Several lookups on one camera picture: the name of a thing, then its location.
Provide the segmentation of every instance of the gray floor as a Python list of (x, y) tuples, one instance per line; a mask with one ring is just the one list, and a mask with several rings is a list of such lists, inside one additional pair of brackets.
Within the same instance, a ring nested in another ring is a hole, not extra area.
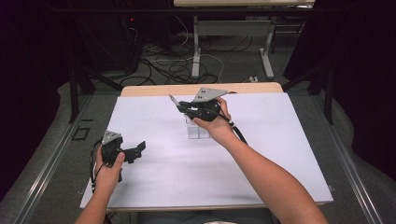
[[(243, 38), (210, 39), (211, 49), (230, 49)], [(278, 37), (276, 53), (270, 55), (276, 74), (274, 81), (285, 83), (281, 75), (297, 38), (296, 35)], [(271, 81), (265, 77), (262, 68), (258, 52), (261, 41), (254, 38), (251, 47), (244, 51), (206, 50), (203, 54), (212, 56), (203, 57), (202, 63), (211, 74), (218, 76), (221, 73), (223, 83), (244, 82), (252, 76), (257, 76), (261, 82)], [(141, 64), (136, 74), (146, 76), (147, 67)], [(166, 80), (159, 75), (153, 76), (157, 84)], [(133, 85), (134, 81), (124, 84)], [(82, 197), (78, 192), (86, 187), (89, 179), (89, 151), (94, 141), (103, 135), (119, 94), (101, 82), (95, 82), (95, 86), (98, 91), (94, 96), (80, 97), (82, 113), (71, 126), (67, 123), (71, 111), (68, 86), (59, 89), (62, 99), (58, 114), (35, 155), (0, 203), (1, 223), (71, 223), (76, 219)], [(329, 126), (320, 111), (322, 95), (308, 96), (306, 86), (307, 83), (302, 83), (289, 94), (326, 181), (335, 189), (332, 192), (334, 202), (321, 207), (326, 217), (330, 223), (392, 223), (396, 220), (395, 182), (354, 155), (350, 149), (353, 126), (341, 106), (334, 102), (335, 124)], [(87, 138), (73, 140), (72, 135), (82, 128), (89, 129)], [(359, 175), (353, 175), (354, 169)], [(114, 214), (112, 220), (114, 223), (134, 223), (135, 216)]]

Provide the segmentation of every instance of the table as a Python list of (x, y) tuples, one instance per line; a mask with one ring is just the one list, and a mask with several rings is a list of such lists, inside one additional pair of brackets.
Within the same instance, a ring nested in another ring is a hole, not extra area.
[[(124, 88), (107, 129), (122, 134), (122, 148), (143, 140), (147, 148), (134, 164), (123, 165), (123, 180), (108, 211), (265, 207), (227, 150), (211, 138), (188, 139), (183, 115), (167, 95), (189, 101), (201, 87), (237, 92), (223, 97), (247, 142), (296, 176), (315, 202), (332, 201), (289, 96), (279, 84), (140, 86)], [(284, 112), (290, 116), (283, 117)], [(290, 134), (290, 140), (279, 138), (280, 132)], [(80, 207), (91, 196), (89, 184)]]
[[(285, 7), (313, 5), (315, 0), (174, 0), (175, 7)], [(266, 36), (265, 45), (260, 49), (262, 64), (267, 78), (274, 78), (268, 52), (275, 33), (276, 17), (269, 21), (198, 21), (194, 16), (194, 58), (192, 77), (199, 76), (201, 49), (199, 35), (255, 35)]]

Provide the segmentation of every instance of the person's right hand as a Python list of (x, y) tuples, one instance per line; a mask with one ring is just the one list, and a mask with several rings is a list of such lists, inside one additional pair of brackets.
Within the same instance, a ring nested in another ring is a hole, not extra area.
[[(227, 102), (221, 97), (216, 98), (216, 100), (218, 100), (221, 108), (220, 113), (227, 119), (231, 119), (231, 115), (229, 114), (227, 108)], [(204, 121), (198, 118), (193, 119), (193, 121), (201, 128), (206, 129), (210, 136), (221, 145), (233, 138), (237, 138), (233, 133), (233, 129), (231, 128), (230, 124), (219, 116), (217, 116), (212, 121)]]

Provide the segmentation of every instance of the forearm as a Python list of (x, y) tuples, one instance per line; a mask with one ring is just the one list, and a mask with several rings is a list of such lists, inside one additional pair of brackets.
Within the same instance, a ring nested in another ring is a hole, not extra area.
[(306, 189), (286, 170), (236, 137), (221, 142), (282, 223), (326, 223)]
[(105, 220), (105, 214), (109, 200), (110, 195), (95, 192), (90, 201), (85, 206), (81, 215), (76, 220), (76, 224), (102, 224)]

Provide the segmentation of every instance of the desk leg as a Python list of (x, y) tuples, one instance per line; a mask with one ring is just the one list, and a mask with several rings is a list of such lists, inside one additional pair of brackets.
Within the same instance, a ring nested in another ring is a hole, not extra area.
[(199, 65), (201, 61), (201, 49), (199, 48), (198, 18), (194, 16), (194, 61), (192, 64), (192, 77), (199, 76)]
[(262, 56), (262, 65), (264, 66), (265, 70), (265, 75), (267, 75), (267, 78), (273, 79), (274, 78), (274, 72), (272, 70), (271, 64), (270, 64), (270, 59), (268, 58), (268, 52), (271, 48), (271, 43), (272, 39), (274, 36), (274, 31), (275, 31), (275, 26), (276, 26), (276, 17), (271, 18), (271, 24), (270, 27), (268, 28), (268, 36), (265, 42), (265, 47), (264, 49), (260, 49), (260, 54)]

